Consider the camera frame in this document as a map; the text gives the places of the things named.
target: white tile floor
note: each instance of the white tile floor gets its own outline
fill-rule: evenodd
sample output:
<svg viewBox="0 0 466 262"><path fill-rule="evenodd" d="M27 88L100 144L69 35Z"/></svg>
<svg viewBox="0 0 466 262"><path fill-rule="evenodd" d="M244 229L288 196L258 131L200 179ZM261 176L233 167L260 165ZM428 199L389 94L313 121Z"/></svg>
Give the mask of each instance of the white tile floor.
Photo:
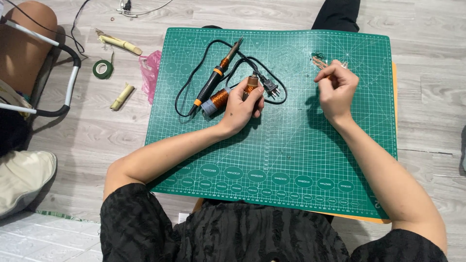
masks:
<svg viewBox="0 0 466 262"><path fill-rule="evenodd" d="M100 225L20 213L0 221L0 262L102 261Z"/></svg>

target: green cutting mat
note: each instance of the green cutting mat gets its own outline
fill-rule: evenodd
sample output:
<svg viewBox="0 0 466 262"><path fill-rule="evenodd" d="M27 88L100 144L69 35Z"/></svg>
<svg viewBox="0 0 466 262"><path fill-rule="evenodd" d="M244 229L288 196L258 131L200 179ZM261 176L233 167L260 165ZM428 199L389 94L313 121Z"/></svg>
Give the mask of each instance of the green cutting mat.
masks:
<svg viewBox="0 0 466 262"><path fill-rule="evenodd" d="M223 39L233 44L241 36L240 50L258 58L283 81L288 100L282 105L266 104L260 119L181 163L154 181L152 191L388 219L347 145L322 114L313 82L319 69L310 60L311 53L320 51L329 62L349 63L349 69L360 77L351 108L354 119L397 157L387 36L321 30L169 28L145 143L218 123L223 114L213 119L201 113L192 120L179 117L174 110L175 96L210 41ZM212 45L187 93L180 97L182 112L190 109L228 51L223 44ZM241 65L230 84L251 72Z"/></svg>

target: tape roll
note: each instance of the tape roll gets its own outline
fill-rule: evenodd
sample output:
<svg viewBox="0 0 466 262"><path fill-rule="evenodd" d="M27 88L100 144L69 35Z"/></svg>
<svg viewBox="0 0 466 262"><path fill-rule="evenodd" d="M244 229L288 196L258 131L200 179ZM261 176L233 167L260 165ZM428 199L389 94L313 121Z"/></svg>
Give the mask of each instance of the tape roll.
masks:
<svg viewBox="0 0 466 262"><path fill-rule="evenodd" d="M105 66L105 71L103 73L99 73L99 69ZM113 65L107 60L99 60L94 64L92 68L92 73L99 78L99 79L109 79L113 72Z"/></svg>

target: hand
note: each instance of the hand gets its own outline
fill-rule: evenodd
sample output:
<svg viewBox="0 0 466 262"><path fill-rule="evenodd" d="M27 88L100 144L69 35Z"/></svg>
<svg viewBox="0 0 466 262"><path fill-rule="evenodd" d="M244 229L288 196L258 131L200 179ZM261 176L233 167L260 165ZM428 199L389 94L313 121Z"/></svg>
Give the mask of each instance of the hand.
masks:
<svg viewBox="0 0 466 262"><path fill-rule="evenodd" d="M319 100L325 117L331 124L343 119L352 119L351 102L359 77L341 67L342 63L333 60L315 77L319 82Z"/></svg>
<svg viewBox="0 0 466 262"><path fill-rule="evenodd" d="M218 126L230 136L243 129L251 117L258 118L264 108L264 96L262 95L264 88L260 82L259 86L243 101L246 85L247 77L230 92L225 114L218 123Z"/></svg>

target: black lace shirt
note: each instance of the black lace shirt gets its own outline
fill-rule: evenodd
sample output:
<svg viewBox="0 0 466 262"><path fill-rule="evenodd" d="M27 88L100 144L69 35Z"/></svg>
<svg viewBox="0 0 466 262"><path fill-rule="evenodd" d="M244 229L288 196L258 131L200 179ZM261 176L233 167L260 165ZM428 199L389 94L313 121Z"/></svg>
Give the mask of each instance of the black lace shirt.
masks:
<svg viewBox="0 0 466 262"><path fill-rule="evenodd" d="M402 229L350 256L324 216L245 202L203 206L172 227L143 184L117 189L100 216L103 260L109 262L446 262L440 248Z"/></svg>

